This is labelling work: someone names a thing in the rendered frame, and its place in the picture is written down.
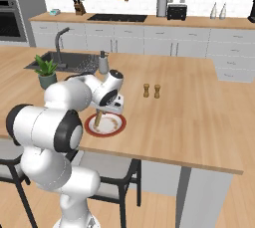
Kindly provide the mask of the black frame grey chair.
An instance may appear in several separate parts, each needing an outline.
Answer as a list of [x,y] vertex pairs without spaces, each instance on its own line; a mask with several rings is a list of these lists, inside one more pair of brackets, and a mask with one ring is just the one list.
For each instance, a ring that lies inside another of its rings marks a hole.
[[127,228],[126,195],[131,183],[136,185],[136,205],[141,205],[141,160],[81,150],[73,150],[66,157],[99,173],[101,185],[91,199],[118,204],[121,228]]
[[20,161],[22,154],[22,146],[15,145],[10,138],[0,138],[0,181],[12,183],[16,186],[32,228],[38,228],[22,187],[23,181],[27,185],[31,184],[30,179],[21,169]]

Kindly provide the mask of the built-in black oven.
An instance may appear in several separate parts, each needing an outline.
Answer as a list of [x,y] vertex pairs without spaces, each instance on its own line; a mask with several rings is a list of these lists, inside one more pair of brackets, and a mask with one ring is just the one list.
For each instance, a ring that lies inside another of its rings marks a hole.
[[0,41],[27,41],[18,0],[0,0]]

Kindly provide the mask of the wooden knife block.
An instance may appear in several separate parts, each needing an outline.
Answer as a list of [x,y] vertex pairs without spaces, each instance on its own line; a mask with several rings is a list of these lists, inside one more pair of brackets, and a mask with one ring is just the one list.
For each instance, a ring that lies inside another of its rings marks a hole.
[[86,13],[86,10],[84,8],[84,5],[81,0],[73,0],[74,1],[74,7],[77,15],[83,16]]

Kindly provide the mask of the black coffee machine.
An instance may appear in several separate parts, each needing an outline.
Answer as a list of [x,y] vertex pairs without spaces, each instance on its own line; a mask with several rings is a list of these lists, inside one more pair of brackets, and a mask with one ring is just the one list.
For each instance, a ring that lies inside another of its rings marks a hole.
[[253,0],[252,9],[249,17],[247,18],[251,23],[255,23],[255,0]]

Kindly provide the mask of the dark grey sink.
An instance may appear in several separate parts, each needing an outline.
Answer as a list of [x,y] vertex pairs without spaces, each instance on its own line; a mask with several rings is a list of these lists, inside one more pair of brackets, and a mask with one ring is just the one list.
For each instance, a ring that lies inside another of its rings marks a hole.
[[49,51],[41,56],[44,62],[52,62],[52,67],[57,72],[91,73],[99,68],[99,55],[86,53],[65,53]]

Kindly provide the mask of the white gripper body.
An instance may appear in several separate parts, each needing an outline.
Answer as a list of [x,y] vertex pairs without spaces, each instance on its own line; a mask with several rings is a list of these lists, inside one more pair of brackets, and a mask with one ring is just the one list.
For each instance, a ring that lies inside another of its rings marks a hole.
[[117,106],[116,104],[112,104],[105,107],[100,107],[96,105],[95,103],[92,103],[92,107],[96,110],[100,110],[106,113],[112,113],[112,114],[122,114],[123,113],[123,106]]

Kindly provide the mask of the grey tap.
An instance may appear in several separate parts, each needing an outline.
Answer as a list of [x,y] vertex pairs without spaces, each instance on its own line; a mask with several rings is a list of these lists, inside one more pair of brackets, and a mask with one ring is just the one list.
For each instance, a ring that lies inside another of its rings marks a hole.
[[55,46],[56,46],[56,52],[57,52],[57,57],[58,57],[58,67],[59,68],[63,68],[63,69],[66,69],[68,67],[67,64],[65,64],[63,61],[62,61],[62,57],[61,57],[61,51],[60,51],[60,37],[69,32],[70,31],[70,28],[69,27],[66,27],[64,28],[63,30],[59,31],[55,37]]

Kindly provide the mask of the grey island counter base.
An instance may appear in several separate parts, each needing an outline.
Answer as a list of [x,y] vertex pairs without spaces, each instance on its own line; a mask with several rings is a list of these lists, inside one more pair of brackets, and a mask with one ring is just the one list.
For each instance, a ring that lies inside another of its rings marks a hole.
[[141,162],[141,190],[175,196],[175,228],[215,228],[231,173]]

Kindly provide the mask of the green plant in grey pot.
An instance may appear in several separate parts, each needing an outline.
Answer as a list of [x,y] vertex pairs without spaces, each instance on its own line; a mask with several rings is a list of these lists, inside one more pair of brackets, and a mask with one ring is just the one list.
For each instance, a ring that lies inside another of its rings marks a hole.
[[53,61],[43,61],[39,55],[35,57],[35,61],[39,65],[35,72],[38,74],[40,86],[45,90],[57,81],[57,64],[54,64]]

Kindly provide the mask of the red rimmed white plate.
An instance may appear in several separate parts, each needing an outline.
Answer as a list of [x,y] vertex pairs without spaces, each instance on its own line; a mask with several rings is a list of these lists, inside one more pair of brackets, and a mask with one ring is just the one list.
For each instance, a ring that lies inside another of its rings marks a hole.
[[106,113],[101,116],[98,126],[95,126],[96,115],[89,116],[84,124],[88,134],[96,137],[110,137],[122,132],[127,121],[121,114]]

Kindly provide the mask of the grey soap dispenser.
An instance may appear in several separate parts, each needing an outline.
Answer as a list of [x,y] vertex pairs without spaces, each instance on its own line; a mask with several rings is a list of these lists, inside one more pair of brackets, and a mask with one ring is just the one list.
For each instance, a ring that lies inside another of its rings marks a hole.
[[101,51],[99,57],[99,71],[102,75],[106,75],[109,71],[108,55],[105,51]]

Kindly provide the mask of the black hob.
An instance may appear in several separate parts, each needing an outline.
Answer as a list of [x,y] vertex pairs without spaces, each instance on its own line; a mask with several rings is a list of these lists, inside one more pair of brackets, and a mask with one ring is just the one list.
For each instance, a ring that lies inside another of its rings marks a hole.
[[106,21],[106,22],[144,22],[147,15],[132,14],[95,14],[90,17],[89,21]]

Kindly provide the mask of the grey base cupboards run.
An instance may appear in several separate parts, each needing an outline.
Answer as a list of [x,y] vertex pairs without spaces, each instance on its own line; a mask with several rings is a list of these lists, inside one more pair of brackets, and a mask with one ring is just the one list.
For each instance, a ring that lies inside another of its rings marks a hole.
[[255,30],[82,24],[33,21],[36,45],[210,59],[220,81],[255,81]]

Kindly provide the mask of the silver canister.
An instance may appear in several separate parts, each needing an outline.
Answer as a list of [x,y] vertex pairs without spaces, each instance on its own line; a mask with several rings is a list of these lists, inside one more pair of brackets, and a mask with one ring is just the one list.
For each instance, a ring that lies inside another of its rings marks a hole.
[[156,0],[156,16],[165,17],[167,8],[167,0]]

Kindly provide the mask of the white pointed bottle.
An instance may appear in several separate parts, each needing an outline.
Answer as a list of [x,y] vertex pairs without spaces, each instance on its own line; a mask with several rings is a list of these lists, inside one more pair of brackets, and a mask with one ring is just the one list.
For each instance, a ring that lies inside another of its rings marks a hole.
[[224,5],[220,11],[220,14],[219,14],[220,20],[224,20],[225,18],[226,18],[226,3],[224,3]]
[[216,11],[216,2],[215,2],[210,12],[210,19],[216,19],[216,14],[217,14],[217,11]]

